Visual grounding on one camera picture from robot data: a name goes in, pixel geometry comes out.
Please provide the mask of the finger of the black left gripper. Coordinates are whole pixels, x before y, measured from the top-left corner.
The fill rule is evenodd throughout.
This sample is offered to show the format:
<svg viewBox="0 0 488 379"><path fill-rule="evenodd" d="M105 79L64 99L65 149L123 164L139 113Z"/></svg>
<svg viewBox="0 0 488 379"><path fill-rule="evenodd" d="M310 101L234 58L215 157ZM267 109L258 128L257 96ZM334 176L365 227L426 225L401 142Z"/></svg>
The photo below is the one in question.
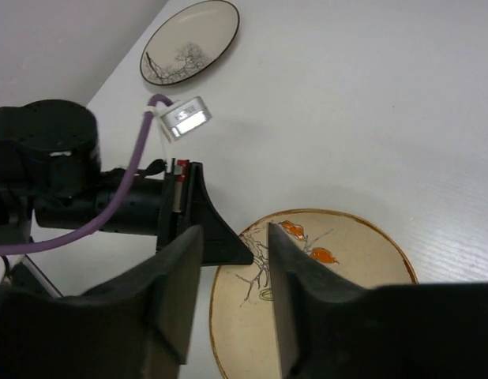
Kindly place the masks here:
<svg viewBox="0 0 488 379"><path fill-rule="evenodd" d="M253 254L217 212L205 185L202 163L191 162L188 220L203 229L203 266L251 265Z"/></svg>

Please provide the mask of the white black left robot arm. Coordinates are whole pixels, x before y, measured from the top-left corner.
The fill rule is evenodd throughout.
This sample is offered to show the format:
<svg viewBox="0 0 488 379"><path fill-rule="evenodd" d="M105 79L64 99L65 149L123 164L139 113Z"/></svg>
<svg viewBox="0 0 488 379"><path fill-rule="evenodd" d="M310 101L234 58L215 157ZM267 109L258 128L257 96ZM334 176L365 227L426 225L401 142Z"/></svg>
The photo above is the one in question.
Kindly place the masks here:
<svg viewBox="0 0 488 379"><path fill-rule="evenodd" d="M199 225L203 265L251 264L250 249L209 198L201 163L164 157L139 168L153 122L173 142L210 117L200 98L174 103L153 96L128 167L103 171L97 121L88 108L63 99L0 107L0 258L22 258L5 269L11 284L60 295L31 259L55 248L33 240L34 223L65 230L61 246L102 231L153 236L158 248Z"/></svg>

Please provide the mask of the beige plate with bird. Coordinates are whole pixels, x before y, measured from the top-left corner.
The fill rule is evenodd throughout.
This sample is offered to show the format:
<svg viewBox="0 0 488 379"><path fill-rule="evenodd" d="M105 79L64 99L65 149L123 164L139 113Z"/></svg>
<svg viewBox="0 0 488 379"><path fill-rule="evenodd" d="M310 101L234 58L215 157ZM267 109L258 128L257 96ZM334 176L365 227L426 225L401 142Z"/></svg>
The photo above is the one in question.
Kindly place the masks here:
<svg viewBox="0 0 488 379"><path fill-rule="evenodd" d="M362 287L417 283L403 250L363 218L300 208L265 216L240 234L253 254L248 266L221 266L212 285L212 351L225 378L278 378L267 227L278 224L300 250Z"/></svg>

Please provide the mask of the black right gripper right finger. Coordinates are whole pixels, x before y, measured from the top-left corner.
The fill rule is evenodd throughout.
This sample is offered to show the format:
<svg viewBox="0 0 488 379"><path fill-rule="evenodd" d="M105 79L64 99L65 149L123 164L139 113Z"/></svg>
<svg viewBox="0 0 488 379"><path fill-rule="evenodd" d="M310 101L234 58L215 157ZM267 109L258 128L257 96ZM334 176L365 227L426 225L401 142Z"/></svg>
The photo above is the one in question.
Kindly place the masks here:
<svg viewBox="0 0 488 379"><path fill-rule="evenodd" d="M366 289L268 225L283 378L488 378L488 283Z"/></svg>

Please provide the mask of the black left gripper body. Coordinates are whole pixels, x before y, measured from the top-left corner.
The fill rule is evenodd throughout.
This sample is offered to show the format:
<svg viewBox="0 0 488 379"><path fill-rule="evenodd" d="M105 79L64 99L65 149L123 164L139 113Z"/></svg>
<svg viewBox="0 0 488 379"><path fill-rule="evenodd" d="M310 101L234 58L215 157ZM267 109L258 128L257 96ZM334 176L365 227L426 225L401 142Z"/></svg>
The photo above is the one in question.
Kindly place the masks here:
<svg viewBox="0 0 488 379"><path fill-rule="evenodd" d="M135 174L115 168L105 171L97 182L71 197L37 197L36 222L40 227L64 229L69 233L35 242L34 251L49 251L67 246L97 231L130 235L166 235L172 214L177 211L176 186L183 185L190 161L173 159L167 167L163 159L152 161Z"/></svg>

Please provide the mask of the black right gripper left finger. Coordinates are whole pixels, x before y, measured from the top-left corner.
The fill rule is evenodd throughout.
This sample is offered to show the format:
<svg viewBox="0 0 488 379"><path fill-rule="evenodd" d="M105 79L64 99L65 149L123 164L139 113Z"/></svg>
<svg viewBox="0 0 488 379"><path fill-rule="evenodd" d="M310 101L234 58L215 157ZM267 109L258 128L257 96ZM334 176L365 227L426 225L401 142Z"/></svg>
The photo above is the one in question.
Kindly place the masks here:
<svg viewBox="0 0 488 379"><path fill-rule="evenodd" d="M186 363L203 231L79 296L0 286L0 378L175 378Z"/></svg>

